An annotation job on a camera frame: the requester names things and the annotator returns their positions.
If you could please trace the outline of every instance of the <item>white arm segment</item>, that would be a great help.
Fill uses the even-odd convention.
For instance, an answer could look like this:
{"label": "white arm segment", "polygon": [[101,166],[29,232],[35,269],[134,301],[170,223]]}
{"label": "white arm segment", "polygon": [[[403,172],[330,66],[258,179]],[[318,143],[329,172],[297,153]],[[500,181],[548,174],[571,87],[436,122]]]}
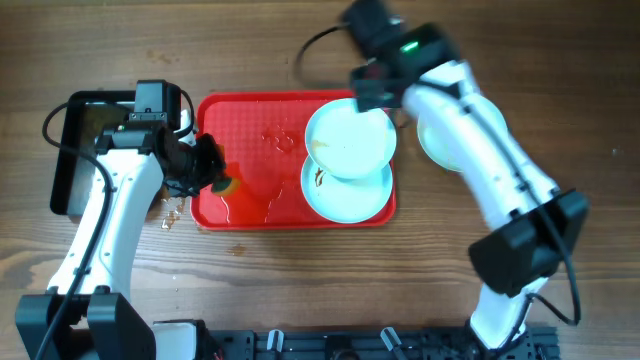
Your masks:
{"label": "white arm segment", "polygon": [[[142,225],[155,194],[162,186],[164,175],[155,155],[140,155],[135,149],[110,150],[98,156],[111,176],[114,191],[102,233],[96,243],[89,267],[77,294],[93,294],[96,286],[108,286],[128,301],[131,270]],[[80,265],[89,239],[98,221],[104,200],[104,181],[96,169],[91,196],[80,221],[78,232],[62,265],[47,288],[58,287],[66,294]]]}
{"label": "white arm segment", "polygon": [[[193,360],[198,354],[198,334],[195,325],[183,323],[156,323],[151,326],[156,339],[155,360]],[[87,351],[78,360],[100,360],[95,349]]]}
{"label": "white arm segment", "polygon": [[[508,131],[499,125],[494,107],[482,96],[466,62],[448,62],[423,74],[421,79],[443,86],[460,83],[463,105],[471,106],[494,129],[540,201],[546,203],[552,199],[556,183],[533,164]],[[413,85],[404,94],[403,107],[443,137],[460,164],[462,176],[491,231],[511,222],[513,210],[526,214],[537,207],[527,193],[518,188],[518,179],[494,142],[476,120],[463,111],[458,100],[441,91]],[[546,281],[547,278],[540,278],[532,282],[513,298],[483,285],[478,306],[471,316],[471,327],[485,347],[496,349],[503,345],[517,326],[525,295],[537,292]],[[523,324],[515,338],[524,330]]]}

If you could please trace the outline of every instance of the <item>red tray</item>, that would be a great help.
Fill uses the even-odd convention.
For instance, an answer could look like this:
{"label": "red tray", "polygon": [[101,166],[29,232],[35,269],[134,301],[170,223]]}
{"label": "red tray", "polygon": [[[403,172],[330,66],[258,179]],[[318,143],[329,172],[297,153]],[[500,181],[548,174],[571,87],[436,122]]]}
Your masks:
{"label": "red tray", "polygon": [[198,107],[197,136],[213,135],[224,147],[227,174],[241,185],[221,198],[211,186],[191,200],[196,223],[209,230],[266,230],[380,226],[396,210],[396,191],[373,218],[338,224],[311,209],[300,186],[307,157],[304,131],[325,103],[352,97],[348,90],[209,95]]}

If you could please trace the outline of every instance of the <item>white plate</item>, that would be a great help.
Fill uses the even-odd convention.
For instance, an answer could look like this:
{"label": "white plate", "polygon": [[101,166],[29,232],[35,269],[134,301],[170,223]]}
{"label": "white plate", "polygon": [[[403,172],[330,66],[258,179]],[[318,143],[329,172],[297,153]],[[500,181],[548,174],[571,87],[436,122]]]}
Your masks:
{"label": "white plate", "polygon": [[307,156],[300,184],[307,203],[320,216],[337,223],[354,224],[373,217],[384,208],[393,189],[393,174],[387,164],[363,179],[339,179]]}
{"label": "white plate", "polygon": [[[495,106],[491,101],[484,99],[477,104],[480,111],[484,114],[493,114],[493,116],[488,117],[487,121],[494,122],[494,126],[498,125],[498,129],[502,129],[504,131],[508,131],[507,122],[504,119],[504,116],[500,112],[497,106]],[[436,129],[433,126],[429,126],[429,119],[420,117],[418,119],[418,140],[420,141],[420,145],[425,153],[433,160],[436,164],[442,166],[443,168],[451,171],[460,172],[460,166],[458,165],[458,161],[456,160],[455,154],[453,153],[453,149],[446,143],[446,141],[442,140],[442,137],[439,136]]]}
{"label": "white plate", "polygon": [[396,150],[396,129],[387,114],[359,113],[354,99],[318,109],[307,124],[305,145],[313,161],[331,175],[360,179],[382,170]]}

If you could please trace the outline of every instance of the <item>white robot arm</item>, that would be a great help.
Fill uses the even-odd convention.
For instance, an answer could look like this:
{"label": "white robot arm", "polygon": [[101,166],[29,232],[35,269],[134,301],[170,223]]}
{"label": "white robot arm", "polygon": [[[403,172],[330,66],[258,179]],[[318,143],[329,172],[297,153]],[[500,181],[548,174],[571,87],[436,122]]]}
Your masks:
{"label": "white robot arm", "polygon": [[[499,125],[494,106],[490,106],[477,87],[471,69],[465,61],[450,61],[422,75],[421,80],[447,87],[458,85],[460,99],[422,85],[409,87],[403,97],[403,108],[415,119],[425,119],[436,129],[458,159],[462,176],[471,189],[488,228],[497,230],[513,220],[514,210],[526,214],[538,205],[520,188],[503,154],[486,130],[462,106],[469,106],[487,126],[492,128],[516,159],[529,186],[546,203],[558,191],[546,176],[522,151],[513,137]],[[523,306],[529,306],[526,294],[537,292],[547,282],[541,277],[514,297],[498,294],[483,285],[478,306],[471,316],[471,328],[488,349],[505,345],[514,326],[520,326],[516,339],[524,333],[524,322],[518,322]]]}
{"label": "white robot arm", "polygon": [[[181,95],[190,115],[180,115]],[[130,279],[146,214],[163,184],[173,196],[188,196],[211,184],[224,188],[230,179],[213,137],[194,139],[188,94],[149,80],[138,82],[135,97],[128,119],[105,126],[96,138],[97,157],[79,155],[96,171],[76,237],[46,294],[20,300],[16,325],[31,358],[193,359],[211,346],[201,321],[149,328],[130,305]],[[45,139],[78,155],[46,135],[48,122],[65,106],[47,117]],[[82,316],[90,337],[70,328]]]}

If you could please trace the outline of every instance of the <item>wood grain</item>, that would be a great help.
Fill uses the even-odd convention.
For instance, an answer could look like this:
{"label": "wood grain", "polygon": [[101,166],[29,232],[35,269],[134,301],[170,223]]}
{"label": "wood grain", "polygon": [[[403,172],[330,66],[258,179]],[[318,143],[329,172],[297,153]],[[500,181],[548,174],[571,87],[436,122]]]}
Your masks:
{"label": "wood grain", "polygon": [[[298,89],[298,47],[349,2],[124,3],[0,7],[0,359],[25,358],[16,303],[44,289],[77,228],[48,208],[57,156],[40,136],[48,111],[75,91],[145,78],[177,83],[197,103],[214,91]],[[413,25],[441,23],[531,157],[592,203],[574,256],[584,321],[567,328],[539,306],[531,321],[559,326],[566,359],[640,358],[640,3],[393,7]],[[358,63],[335,35],[306,67],[346,81]],[[62,116],[54,122],[59,136]],[[399,134],[395,159],[398,211],[377,229],[211,233],[184,215],[166,231],[173,209],[160,203],[138,247],[134,306],[148,321],[203,318],[212,329],[461,324],[480,288],[466,249],[487,230],[463,181],[427,159],[414,128]],[[228,251],[237,245],[242,256]],[[565,279],[561,271],[543,293],[569,310]]]}

